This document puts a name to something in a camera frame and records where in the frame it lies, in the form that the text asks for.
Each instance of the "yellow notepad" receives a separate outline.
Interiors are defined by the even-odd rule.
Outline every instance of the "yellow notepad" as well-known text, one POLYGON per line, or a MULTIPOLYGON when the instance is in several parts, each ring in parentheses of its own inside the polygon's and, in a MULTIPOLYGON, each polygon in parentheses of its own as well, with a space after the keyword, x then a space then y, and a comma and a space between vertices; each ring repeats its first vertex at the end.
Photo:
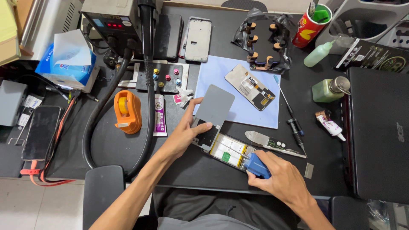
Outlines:
POLYGON ((0 65, 4 65, 21 55, 13 8, 7 0, 0 0, 0 22, 0 65))

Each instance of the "knife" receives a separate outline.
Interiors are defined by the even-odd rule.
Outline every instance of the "knife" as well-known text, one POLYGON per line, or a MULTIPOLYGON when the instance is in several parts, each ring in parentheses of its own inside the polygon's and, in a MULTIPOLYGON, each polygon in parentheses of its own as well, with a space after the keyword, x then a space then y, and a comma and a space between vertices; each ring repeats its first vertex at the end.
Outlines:
POLYGON ((265 148, 300 158, 307 158, 307 155, 299 154, 299 152, 292 149, 285 149, 285 147, 287 146, 285 143, 272 137, 268 137, 255 131, 246 131, 244 134, 252 142, 252 145, 256 147, 265 148))

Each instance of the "phone screen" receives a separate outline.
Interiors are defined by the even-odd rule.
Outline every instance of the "phone screen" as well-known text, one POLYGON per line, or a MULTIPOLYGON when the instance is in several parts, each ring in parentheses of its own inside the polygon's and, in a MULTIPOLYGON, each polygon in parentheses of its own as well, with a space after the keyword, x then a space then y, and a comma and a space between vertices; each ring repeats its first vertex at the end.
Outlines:
POLYGON ((34 110, 23 149, 23 160, 45 160, 48 149, 54 141, 61 112, 59 106, 39 106, 34 110))

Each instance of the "white tube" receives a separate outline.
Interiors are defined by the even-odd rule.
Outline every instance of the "white tube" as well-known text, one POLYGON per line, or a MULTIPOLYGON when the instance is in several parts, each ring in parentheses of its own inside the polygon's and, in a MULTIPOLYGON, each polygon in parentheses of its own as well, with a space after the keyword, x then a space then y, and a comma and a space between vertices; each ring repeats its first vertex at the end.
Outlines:
POLYGON ((165 99, 162 94, 155 94, 155 129, 153 136, 167 136, 165 124, 165 99))
POLYGON ((325 120, 323 115, 317 117, 317 120, 325 127, 325 129, 331 134, 331 136, 337 136, 341 140, 346 141, 345 137, 342 135, 342 128, 339 127, 331 119, 325 120))

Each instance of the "yellow tape roll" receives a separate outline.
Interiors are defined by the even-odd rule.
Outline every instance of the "yellow tape roll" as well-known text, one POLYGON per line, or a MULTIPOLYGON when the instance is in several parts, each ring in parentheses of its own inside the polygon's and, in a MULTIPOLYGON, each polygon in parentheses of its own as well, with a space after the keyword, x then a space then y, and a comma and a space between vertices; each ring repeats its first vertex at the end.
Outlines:
POLYGON ((122 114, 129 113, 126 97, 120 97, 118 100, 118 105, 119 105, 119 111, 122 114))

